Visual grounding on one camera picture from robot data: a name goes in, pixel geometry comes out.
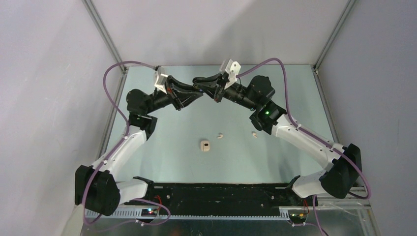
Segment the beige earbud charging case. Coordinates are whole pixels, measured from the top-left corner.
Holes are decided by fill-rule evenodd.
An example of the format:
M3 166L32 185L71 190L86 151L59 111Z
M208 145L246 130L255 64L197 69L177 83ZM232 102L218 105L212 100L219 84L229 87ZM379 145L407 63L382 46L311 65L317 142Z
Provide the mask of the beige earbud charging case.
M210 151L210 142L209 142L209 140L201 140L200 141L200 150L202 152Z

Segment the black earbud charging case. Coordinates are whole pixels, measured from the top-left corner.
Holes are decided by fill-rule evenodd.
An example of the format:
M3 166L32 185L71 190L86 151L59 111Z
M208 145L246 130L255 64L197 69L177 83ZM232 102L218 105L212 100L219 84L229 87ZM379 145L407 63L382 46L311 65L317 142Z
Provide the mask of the black earbud charging case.
M193 89L195 90L195 91L197 91L198 93L200 93L202 96L204 95L204 91L201 89L201 88L199 88L197 85L193 85Z

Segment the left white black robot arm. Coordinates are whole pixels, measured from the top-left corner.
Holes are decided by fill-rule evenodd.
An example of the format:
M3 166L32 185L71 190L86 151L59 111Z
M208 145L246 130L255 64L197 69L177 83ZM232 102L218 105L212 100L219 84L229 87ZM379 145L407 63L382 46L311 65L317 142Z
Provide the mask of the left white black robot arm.
M127 93L129 115L124 117L126 127L120 140L91 165L81 165L75 172L75 205L110 216L119 205L134 199L144 205L153 203L155 191L148 187L150 180L134 177L118 181L117 177L129 158L154 132L157 118L150 115L152 112L168 105L179 111L203 96L202 90L172 76L166 78L163 88L163 91L155 89L152 94L139 89Z

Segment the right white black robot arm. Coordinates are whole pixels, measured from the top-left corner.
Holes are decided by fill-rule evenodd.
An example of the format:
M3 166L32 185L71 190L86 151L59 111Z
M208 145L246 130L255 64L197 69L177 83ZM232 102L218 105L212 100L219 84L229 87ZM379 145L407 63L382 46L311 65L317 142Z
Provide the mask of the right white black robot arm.
M349 195L361 168L360 149L333 143L305 129L289 112L272 101L275 93L269 77L257 75L247 87L231 84L227 73L211 77L195 77L193 86L205 92L215 102L223 98L253 111L251 123L259 130L281 138L309 154L322 170L291 180L286 192L288 203L300 205L306 197L328 193L344 199Z

